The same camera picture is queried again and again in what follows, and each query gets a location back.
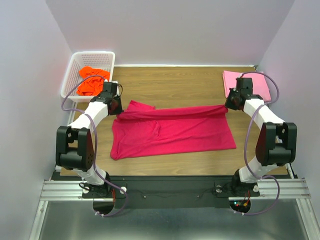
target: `pink folded cloth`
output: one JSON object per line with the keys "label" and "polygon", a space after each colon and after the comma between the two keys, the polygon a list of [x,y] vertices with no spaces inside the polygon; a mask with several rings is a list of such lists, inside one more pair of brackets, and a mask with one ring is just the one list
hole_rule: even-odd
{"label": "pink folded cloth", "polygon": [[227,112],[224,105],[156,109],[131,101],[113,122],[110,156],[118,160],[235,149]]}
{"label": "pink folded cloth", "polygon": [[[223,84],[225,97],[227,98],[230,92],[230,88],[235,88],[237,84],[236,78],[239,77],[241,72],[235,71],[223,71]],[[261,74],[248,73],[244,75],[245,78],[252,78],[253,94],[260,95],[265,102],[271,101],[271,96],[266,79]]]}

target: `metal frame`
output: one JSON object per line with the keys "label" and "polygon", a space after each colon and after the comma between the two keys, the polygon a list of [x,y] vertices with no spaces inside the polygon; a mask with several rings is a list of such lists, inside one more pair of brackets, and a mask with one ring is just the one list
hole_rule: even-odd
{"label": "metal frame", "polygon": [[[77,103],[74,102],[72,107],[76,108]],[[71,112],[68,124],[73,122],[74,116],[75,113]],[[285,167],[291,179],[278,179],[281,188],[279,198],[296,199],[309,240],[320,240],[320,227],[312,207],[307,182],[304,178],[295,178],[290,164],[286,164]],[[92,199],[82,198],[83,190],[79,187],[80,182],[82,181],[44,181],[29,240],[39,239],[49,201],[93,201]],[[258,187],[260,196],[252,197],[252,199],[274,199],[277,195],[278,189],[274,180],[259,180]],[[94,201],[112,201],[112,198],[96,198]]]}

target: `white baseboard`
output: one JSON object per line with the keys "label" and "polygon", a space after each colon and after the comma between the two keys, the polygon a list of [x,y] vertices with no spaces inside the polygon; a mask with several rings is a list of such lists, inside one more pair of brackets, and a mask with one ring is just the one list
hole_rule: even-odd
{"label": "white baseboard", "polygon": [[158,68],[158,67],[187,67],[187,68],[240,68],[240,67],[253,67],[254,65],[223,65],[223,64],[208,64],[208,65],[197,65],[197,64],[181,64],[181,65],[175,65],[175,64],[115,64],[115,67],[120,67],[120,68],[129,68],[129,67],[133,67],[133,68],[141,68],[141,67],[154,67],[154,68]]}

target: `pink towel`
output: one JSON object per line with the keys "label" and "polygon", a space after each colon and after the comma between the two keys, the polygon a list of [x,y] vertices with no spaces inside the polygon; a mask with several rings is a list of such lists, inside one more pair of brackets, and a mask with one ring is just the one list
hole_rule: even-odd
{"label": "pink towel", "polygon": [[[241,72],[223,71],[223,84],[225,97],[227,98],[230,92],[229,88],[235,88],[237,84],[236,78],[239,77]],[[271,96],[266,79],[261,74],[248,73],[244,75],[245,78],[252,78],[253,94],[260,95],[265,102],[271,101]]]}
{"label": "pink towel", "polygon": [[156,109],[131,101],[113,122],[110,156],[118,160],[235,149],[227,112],[224,105]]}

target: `gray floor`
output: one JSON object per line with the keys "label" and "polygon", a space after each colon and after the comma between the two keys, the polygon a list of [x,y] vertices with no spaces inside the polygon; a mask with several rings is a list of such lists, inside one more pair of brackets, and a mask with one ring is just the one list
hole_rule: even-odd
{"label": "gray floor", "polygon": [[[250,212],[270,200],[256,200]],[[241,216],[230,209],[131,209],[120,216],[94,215],[90,201],[50,202],[42,240],[305,240],[295,199],[280,200],[271,211]]]}

